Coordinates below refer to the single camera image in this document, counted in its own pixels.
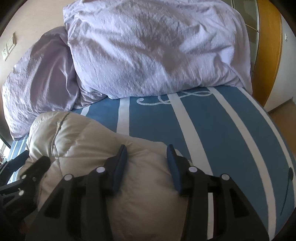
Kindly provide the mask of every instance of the cream puffy cushion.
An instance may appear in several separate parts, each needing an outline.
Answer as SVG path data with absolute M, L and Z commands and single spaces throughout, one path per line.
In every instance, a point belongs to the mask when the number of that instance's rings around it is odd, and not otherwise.
M 124 144 L 128 161 L 119 192 L 107 199 L 114 240 L 180 240 L 188 199 L 173 186 L 166 145 L 129 137 L 71 112 L 39 115 L 30 129 L 30 157 L 21 175 L 42 155 L 51 166 L 40 182 L 38 209 L 66 174 L 88 174 L 115 156 Z

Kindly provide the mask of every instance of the wall outlet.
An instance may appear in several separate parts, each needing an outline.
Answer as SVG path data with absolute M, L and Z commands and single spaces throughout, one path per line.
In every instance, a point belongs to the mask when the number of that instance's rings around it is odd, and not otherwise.
M 7 44 L 5 45 L 4 49 L 2 50 L 2 56 L 3 60 L 5 61 L 8 57 L 8 50 L 7 50 Z

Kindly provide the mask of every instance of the pillow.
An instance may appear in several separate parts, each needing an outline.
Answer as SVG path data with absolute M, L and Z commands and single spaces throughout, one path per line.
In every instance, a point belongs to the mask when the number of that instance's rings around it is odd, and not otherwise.
M 252 93 L 244 20 L 220 0 L 79 0 L 63 15 L 88 93 L 117 99 L 217 85 Z
M 6 79 L 2 87 L 3 109 L 14 140 L 29 132 L 40 113 L 83 106 L 67 41 L 63 26 L 46 32 Z

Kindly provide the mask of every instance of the white embroidered pattern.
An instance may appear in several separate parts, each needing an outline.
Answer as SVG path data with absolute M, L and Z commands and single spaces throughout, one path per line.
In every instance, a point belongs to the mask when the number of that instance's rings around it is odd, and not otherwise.
M 179 96 L 179 98 L 183 98 L 183 97 L 187 97 L 190 95 L 194 95 L 194 96 L 199 96 L 199 97 L 205 97 L 205 96 L 209 96 L 212 93 L 210 91 L 195 91 L 195 92 L 187 92 L 187 91 L 181 91 L 182 93 L 184 93 L 185 95 Z M 157 96 L 159 102 L 156 103 L 143 103 L 144 98 L 139 98 L 137 99 L 137 103 L 140 105 L 158 105 L 158 104 L 171 104 L 170 100 L 162 100 L 161 96 Z

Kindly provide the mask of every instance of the white wall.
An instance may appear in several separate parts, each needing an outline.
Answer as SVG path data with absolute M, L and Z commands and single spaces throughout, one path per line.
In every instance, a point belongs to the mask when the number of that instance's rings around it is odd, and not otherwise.
M 274 86 L 264 106 L 266 111 L 278 107 L 293 96 L 296 101 L 296 37 L 283 16 L 281 19 L 283 28 L 281 60 Z

